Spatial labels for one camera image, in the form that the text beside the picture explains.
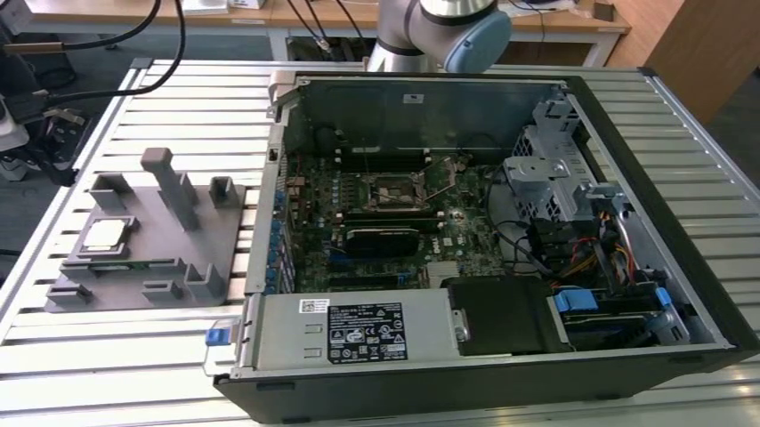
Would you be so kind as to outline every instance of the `blue tab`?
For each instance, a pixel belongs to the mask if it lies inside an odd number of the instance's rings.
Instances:
[[[570,310],[570,304],[568,304],[568,300],[565,299],[562,293],[554,295],[554,304],[557,304],[557,310],[560,313]]]
[[[215,328],[206,331],[206,345],[215,347],[219,345],[230,345],[231,328]]]
[[[665,289],[664,287],[657,288],[657,290],[654,291],[654,295],[657,296],[657,299],[660,300],[660,304],[662,304],[662,307],[668,307],[673,303],[673,300],[670,300],[669,298],[668,289]]]
[[[560,312],[598,310],[594,294],[588,289],[568,289],[561,291],[554,295],[554,303],[557,304],[557,310],[560,310]]]

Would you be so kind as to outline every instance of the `metal slotted table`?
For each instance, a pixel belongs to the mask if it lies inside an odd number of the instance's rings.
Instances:
[[[150,85],[170,61],[132,68],[122,88]],[[355,64],[184,61],[154,93],[116,99],[81,153],[80,182],[61,189],[3,289],[0,425],[254,426],[206,377],[204,332],[240,313],[258,186],[270,132],[267,84],[276,69],[357,71]],[[632,69],[498,67],[586,79],[653,182],[755,331],[760,331],[760,195],[656,77]],[[84,190],[97,172],[132,185],[144,148],[168,147],[194,182],[226,174],[247,186],[232,263],[230,301],[220,307],[48,314],[45,292],[59,276],[93,207]],[[605,175],[601,152],[594,155]],[[232,363],[230,347],[210,355]],[[317,425],[757,425],[760,358],[672,380],[632,399],[407,415]]]

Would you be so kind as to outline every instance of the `barcode sticker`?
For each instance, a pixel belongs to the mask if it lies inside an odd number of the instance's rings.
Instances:
[[[302,314],[327,313],[330,300],[300,300],[298,303],[298,312]]]

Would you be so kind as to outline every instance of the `power supply label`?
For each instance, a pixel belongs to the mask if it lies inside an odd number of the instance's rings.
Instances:
[[[327,360],[343,363],[406,360],[402,304],[327,308]]]

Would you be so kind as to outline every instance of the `motherboard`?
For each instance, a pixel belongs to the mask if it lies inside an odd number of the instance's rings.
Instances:
[[[467,154],[290,156],[295,291],[439,287],[504,274]]]

